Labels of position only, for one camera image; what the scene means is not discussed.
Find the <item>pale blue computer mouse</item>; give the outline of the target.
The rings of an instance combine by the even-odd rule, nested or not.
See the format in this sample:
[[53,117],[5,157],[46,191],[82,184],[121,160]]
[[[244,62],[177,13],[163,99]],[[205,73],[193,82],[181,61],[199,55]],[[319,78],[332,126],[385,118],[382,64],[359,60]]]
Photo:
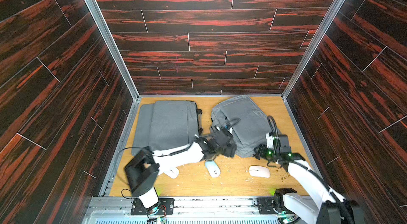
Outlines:
[[212,178],[217,178],[220,176],[220,169],[215,161],[205,161],[205,167]]

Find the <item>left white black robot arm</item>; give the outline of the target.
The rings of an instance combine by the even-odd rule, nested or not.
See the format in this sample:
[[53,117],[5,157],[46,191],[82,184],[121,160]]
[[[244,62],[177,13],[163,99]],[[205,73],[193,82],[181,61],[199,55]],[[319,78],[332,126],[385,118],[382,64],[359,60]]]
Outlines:
[[152,212],[160,205],[154,188],[157,177],[164,173],[177,178],[179,166],[209,162],[219,155],[233,158],[237,145],[232,132],[233,128],[225,125],[210,134],[196,135],[195,141],[182,147],[161,152],[152,151],[149,147],[140,148],[124,168],[131,196],[139,199],[142,206]]

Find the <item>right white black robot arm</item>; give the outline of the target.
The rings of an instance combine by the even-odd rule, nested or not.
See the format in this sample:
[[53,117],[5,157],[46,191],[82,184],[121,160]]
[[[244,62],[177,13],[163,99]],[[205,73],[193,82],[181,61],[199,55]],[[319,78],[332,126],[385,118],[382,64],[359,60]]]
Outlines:
[[283,168],[311,197],[307,200],[290,188],[277,189],[269,204],[276,214],[295,215],[307,224],[365,223],[361,206],[329,186],[302,155],[292,153],[287,136],[269,132],[266,134],[266,144],[259,145],[254,151],[256,158],[264,158]]

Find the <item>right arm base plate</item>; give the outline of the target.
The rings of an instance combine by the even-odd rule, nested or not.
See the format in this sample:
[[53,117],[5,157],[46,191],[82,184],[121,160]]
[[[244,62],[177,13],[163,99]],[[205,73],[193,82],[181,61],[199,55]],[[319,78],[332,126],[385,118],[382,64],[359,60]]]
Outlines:
[[296,216],[292,211],[290,210],[278,210],[274,204],[273,198],[270,197],[260,197],[260,198],[255,198],[253,205],[258,208],[259,213],[261,215],[271,215],[271,214],[277,214],[279,216]]

